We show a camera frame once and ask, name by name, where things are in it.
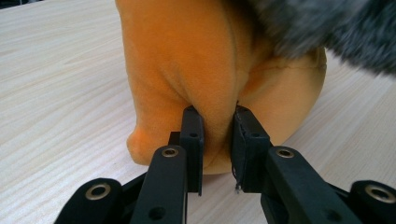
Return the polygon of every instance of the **wood grain surface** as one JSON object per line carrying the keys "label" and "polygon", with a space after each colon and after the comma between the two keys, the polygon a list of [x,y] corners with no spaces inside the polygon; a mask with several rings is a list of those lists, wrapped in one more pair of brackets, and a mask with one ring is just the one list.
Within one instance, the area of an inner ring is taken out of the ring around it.
{"label": "wood grain surface", "polygon": [[[323,92],[285,146],[328,182],[396,188],[396,85],[329,54]],[[125,140],[135,123],[112,0],[46,0],[0,10],[0,223],[52,223],[97,177],[125,184],[147,167]],[[188,223],[265,223],[258,194],[204,177]]]}

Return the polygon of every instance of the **white wooden table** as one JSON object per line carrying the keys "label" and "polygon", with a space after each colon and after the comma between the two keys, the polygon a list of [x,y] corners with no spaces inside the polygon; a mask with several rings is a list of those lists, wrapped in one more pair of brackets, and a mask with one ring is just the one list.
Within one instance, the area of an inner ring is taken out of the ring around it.
{"label": "white wooden table", "polygon": [[[46,0],[0,11],[0,223],[52,223],[85,182],[125,184],[147,167],[125,140],[135,121],[112,0]],[[329,58],[312,113],[285,146],[326,181],[396,188],[396,85]],[[263,223],[258,194],[204,178],[189,223]]]}

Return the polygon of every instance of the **fluffy gray plush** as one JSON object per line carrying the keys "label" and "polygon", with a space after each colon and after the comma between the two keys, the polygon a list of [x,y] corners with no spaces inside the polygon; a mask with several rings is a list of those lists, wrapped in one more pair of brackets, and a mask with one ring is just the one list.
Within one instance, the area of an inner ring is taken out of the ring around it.
{"label": "fluffy gray plush", "polygon": [[345,62],[396,76],[395,0],[248,0],[277,55],[325,46]]}

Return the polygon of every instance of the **orange plush toy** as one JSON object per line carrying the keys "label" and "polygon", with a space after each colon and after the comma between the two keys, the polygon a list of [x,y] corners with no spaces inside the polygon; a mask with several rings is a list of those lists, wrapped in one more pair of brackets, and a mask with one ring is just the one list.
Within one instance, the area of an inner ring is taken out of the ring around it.
{"label": "orange plush toy", "polygon": [[324,49],[298,59],[275,44],[250,7],[220,0],[117,0],[136,126],[128,139],[135,162],[179,131],[183,109],[204,119],[204,174],[231,172],[233,112],[249,108],[282,144],[302,123],[322,88]]}

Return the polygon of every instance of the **orange fabric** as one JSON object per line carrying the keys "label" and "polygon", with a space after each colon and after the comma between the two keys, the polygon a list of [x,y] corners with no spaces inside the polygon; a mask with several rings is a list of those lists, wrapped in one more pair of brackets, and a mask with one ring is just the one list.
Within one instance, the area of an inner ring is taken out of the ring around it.
{"label": "orange fabric", "polygon": [[137,163],[150,163],[193,105],[204,118],[204,173],[230,172],[237,102],[279,145],[318,98],[324,50],[297,60],[275,57],[245,6],[230,0],[117,0],[117,6],[136,110],[127,143]]}

